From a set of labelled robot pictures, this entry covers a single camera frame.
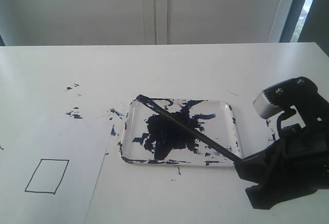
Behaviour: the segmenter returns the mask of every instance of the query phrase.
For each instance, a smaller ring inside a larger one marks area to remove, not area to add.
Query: clear plastic tray
[[[232,107],[223,101],[153,99],[171,113],[182,115],[215,142],[242,157]],[[233,163],[208,145],[189,137],[174,124],[134,100],[127,114],[121,157],[128,163],[232,166]]]

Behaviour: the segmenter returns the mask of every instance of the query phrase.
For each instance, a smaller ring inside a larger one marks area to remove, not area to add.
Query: black line drawing
[[[34,177],[34,175],[35,175],[35,173],[36,173],[36,171],[38,170],[38,168],[39,168],[39,166],[40,166],[40,164],[41,164],[42,161],[66,161],[66,162],[67,162],[67,163],[66,163],[66,166],[65,166],[65,169],[64,169],[64,172],[63,172],[63,175],[62,175],[62,177],[61,177],[61,180],[60,180],[60,182],[58,183],[58,185],[57,185],[57,187],[56,187],[56,189],[55,189],[54,192],[42,192],[42,191],[39,191],[39,192],[38,192],[38,191],[29,191],[29,190],[27,190],[28,187],[29,187],[29,185],[30,185],[30,183],[31,183],[31,181],[32,181],[32,179],[33,179],[33,177]],[[70,161],[70,160],[61,160],[61,159],[41,159],[40,162],[39,162],[39,164],[38,164],[38,166],[37,166],[36,169],[34,170],[34,172],[33,172],[33,174],[32,174],[32,177],[30,178],[30,181],[28,182],[27,186],[25,187],[25,192],[33,192],[33,193],[50,193],[50,194],[54,194],[54,195],[55,195],[55,193],[56,193],[58,187],[59,187],[60,184],[62,183],[62,180],[63,180],[63,178],[64,178],[64,174],[65,174],[65,172],[66,172],[66,169],[67,169],[67,166],[68,166],[69,161]]]

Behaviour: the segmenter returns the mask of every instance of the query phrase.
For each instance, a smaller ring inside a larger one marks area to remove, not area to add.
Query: paintbrush handle
[[[196,129],[191,127],[186,122],[176,118],[170,112],[164,110],[162,107],[160,107],[158,104],[156,104],[152,99],[150,99],[146,96],[143,96],[143,95],[139,95],[136,99],[137,99],[137,101],[139,101],[140,103],[142,103],[143,105],[148,107],[149,109],[153,110],[157,114],[161,115],[162,117],[166,118],[167,120],[169,120],[169,121],[173,122],[174,124],[176,124],[177,126],[179,126],[186,133],[192,135],[194,138],[199,139],[200,141],[202,141],[206,145],[211,146],[216,151],[218,151],[219,153],[221,153],[223,156],[227,157],[228,159],[230,159],[234,163],[240,162],[242,160],[240,157],[238,157],[237,155],[235,155],[231,151],[227,150],[226,148],[224,148],[220,144],[216,143],[212,139],[208,138],[206,135],[204,135],[201,132],[197,131]]]

